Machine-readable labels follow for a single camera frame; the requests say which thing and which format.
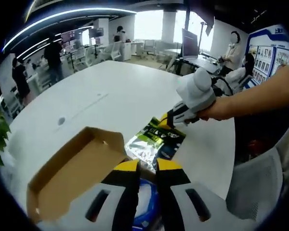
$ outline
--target computer screen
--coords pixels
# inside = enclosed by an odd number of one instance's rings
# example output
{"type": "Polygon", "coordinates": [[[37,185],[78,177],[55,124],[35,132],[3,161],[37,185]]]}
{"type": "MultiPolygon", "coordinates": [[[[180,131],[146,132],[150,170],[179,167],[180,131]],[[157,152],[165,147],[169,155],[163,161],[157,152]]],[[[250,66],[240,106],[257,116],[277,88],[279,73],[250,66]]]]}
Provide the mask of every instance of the computer screen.
{"type": "Polygon", "coordinates": [[[79,39],[79,31],[73,30],[61,34],[62,42],[69,42],[71,40],[79,39]]]}
{"type": "Polygon", "coordinates": [[[197,35],[182,28],[182,37],[183,58],[197,57],[199,54],[197,35]]]}
{"type": "Polygon", "coordinates": [[[100,28],[89,29],[89,37],[90,38],[97,38],[97,37],[101,37],[101,36],[104,36],[104,28],[100,27],[100,28]]]}

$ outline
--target cardboard box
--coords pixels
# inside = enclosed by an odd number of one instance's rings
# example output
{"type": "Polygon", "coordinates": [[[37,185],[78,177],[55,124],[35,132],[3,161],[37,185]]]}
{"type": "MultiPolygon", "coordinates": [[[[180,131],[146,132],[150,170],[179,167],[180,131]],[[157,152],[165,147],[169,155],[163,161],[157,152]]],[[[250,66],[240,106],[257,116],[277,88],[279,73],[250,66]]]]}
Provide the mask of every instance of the cardboard box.
{"type": "MultiPolygon", "coordinates": [[[[100,183],[119,163],[129,160],[121,133],[85,127],[37,172],[28,184],[27,213],[34,223],[53,221],[70,202],[100,183]]],[[[154,182],[154,174],[141,169],[154,182]]]]}

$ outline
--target foil packet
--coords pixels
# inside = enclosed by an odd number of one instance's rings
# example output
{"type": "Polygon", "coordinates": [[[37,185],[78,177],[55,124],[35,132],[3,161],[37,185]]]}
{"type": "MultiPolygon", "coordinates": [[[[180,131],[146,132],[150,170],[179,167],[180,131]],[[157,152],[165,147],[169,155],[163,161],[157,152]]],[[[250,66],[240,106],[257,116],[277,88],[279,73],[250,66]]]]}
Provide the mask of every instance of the foil packet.
{"type": "Polygon", "coordinates": [[[177,129],[158,127],[155,117],[125,145],[126,153],[132,159],[140,159],[149,170],[156,171],[156,159],[171,160],[186,135],[177,129]]]}

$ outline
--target blue object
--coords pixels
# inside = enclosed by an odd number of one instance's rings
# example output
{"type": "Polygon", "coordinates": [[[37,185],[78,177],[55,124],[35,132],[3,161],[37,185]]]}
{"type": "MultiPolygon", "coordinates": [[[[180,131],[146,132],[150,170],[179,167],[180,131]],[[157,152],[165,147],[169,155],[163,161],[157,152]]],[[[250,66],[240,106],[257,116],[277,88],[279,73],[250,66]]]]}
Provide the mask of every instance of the blue object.
{"type": "Polygon", "coordinates": [[[148,226],[157,218],[158,215],[158,191],[156,185],[151,182],[140,179],[140,186],[149,185],[151,187],[151,198],[148,209],[138,217],[135,217],[133,224],[133,231],[145,231],[148,226]]]}

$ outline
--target round white table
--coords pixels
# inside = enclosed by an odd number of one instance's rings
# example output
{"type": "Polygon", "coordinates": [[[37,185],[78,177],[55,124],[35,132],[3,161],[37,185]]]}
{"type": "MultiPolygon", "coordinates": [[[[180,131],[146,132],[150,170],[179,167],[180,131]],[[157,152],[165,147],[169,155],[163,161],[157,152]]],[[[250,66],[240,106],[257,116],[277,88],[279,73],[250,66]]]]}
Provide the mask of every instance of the round white table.
{"type": "MultiPolygon", "coordinates": [[[[127,142],[153,116],[160,118],[180,100],[186,78],[141,65],[106,61],[79,71],[47,89],[11,123],[9,152],[16,158],[14,192],[26,210],[33,175],[85,126],[121,132],[127,142]],[[64,117],[65,122],[58,125],[64,117]]],[[[198,121],[179,128],[186,138],[174,156],[189,179],[225,199],[235,157],[234,120],[198,121]]]]}

